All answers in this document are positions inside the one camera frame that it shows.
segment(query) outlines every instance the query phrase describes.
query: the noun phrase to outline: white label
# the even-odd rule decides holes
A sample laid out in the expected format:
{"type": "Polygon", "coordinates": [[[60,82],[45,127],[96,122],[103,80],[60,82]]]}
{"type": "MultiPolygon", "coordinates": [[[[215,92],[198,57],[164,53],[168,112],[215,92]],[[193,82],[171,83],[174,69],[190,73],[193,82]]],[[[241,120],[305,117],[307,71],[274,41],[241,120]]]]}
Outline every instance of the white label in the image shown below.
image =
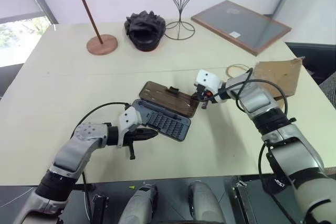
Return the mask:
{"type": "Polygon", "coordinates": [[[236,31],[233,31],[232,33],[229,33],[229,35],[231,35],[232,37],[234,37],[235,39],[238,38],[240,36],[239,33],[237,33],[236,31]]]}

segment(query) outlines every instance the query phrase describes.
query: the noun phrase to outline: white table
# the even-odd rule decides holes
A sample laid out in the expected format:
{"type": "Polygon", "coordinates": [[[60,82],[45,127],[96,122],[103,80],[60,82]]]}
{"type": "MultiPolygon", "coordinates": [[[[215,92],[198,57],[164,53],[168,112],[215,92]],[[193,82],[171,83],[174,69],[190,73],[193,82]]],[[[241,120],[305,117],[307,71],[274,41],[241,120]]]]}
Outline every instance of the white table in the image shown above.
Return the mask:
{"type": "MultiPolygon", "coordinates": [[[[235,63],[294,58],[282,41],[255,57],[194,25],[191,39],[163,37],[156,50],[144,53],[129,42],[122,23],[100,24],[102,34],[113,34],[119,42],[106,56],[86,51],[94,36],[90,25],[50,27],[0,101],[0,185],[38,184],[88,111],[106,102],[134,101],[149,80],[191,94],[198,69],[226,80],[225,68],[235,63]]],[[[336,111],[304,68],[288,100],[289,117],[297,118],[325,166],[336,166],[336,111]]],[[[89,120],[115,121],[122,111],[119,105],[105,107],[89,120]]],[[[135,143],[134,161],[128,148],[95,151],[86,168],[88,182],[256,174],[260,137],[234,101],[210,104],[196,111],[182,143],[163,135],[135,143]]],[[[270,171],[266,159],[262,165],[270,171]]]]}

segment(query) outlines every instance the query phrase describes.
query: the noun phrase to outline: open case lid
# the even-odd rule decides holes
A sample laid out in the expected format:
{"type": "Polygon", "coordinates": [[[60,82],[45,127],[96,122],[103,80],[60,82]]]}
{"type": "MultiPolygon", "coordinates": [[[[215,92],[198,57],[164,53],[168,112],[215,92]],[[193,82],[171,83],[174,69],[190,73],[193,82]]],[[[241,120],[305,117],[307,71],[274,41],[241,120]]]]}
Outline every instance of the open case lid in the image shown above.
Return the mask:
{"type": "Polygon", "coordinates": [[[146,83],[139,97],[188,118],[193,117],[198,106],[198,101],[193,100],[190,95],[152,81],[146,83]]]}

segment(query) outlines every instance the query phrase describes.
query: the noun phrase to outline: brown cardboard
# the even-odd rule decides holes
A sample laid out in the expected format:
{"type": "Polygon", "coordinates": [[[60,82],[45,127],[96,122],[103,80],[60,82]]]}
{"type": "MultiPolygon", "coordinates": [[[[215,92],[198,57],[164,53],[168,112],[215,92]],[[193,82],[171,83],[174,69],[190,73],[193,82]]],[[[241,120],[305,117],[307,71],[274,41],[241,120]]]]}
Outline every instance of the brown cardboard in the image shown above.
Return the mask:
{"type": "MultiPolygon", "coordinates": [[[[262,61],[255,66],[254,76],[256,79],[274,82],[284,91],[285,95],[289,97],[295,94],[301,65],[301,59],[262,61]]],[[[266,83],[263,83],[263,86],[274,98],[281,96],[279,91],[273,86],[266,83]]]]}

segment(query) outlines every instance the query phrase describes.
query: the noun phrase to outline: round wooden base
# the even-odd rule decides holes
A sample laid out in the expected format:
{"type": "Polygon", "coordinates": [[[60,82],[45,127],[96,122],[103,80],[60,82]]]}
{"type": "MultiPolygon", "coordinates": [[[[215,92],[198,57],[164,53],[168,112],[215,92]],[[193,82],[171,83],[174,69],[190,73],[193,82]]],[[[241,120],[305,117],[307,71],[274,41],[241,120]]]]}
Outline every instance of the round wooden base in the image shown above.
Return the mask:
{"type": "Polygon", "coordinates": [[[90,39],[86,44],[86,48],[93,55],[107,55],[118,47],[118,42],[115,36],[102,34],[100,37],[103,41],[103,44],[99,42],[97,36],[90,39]]]}

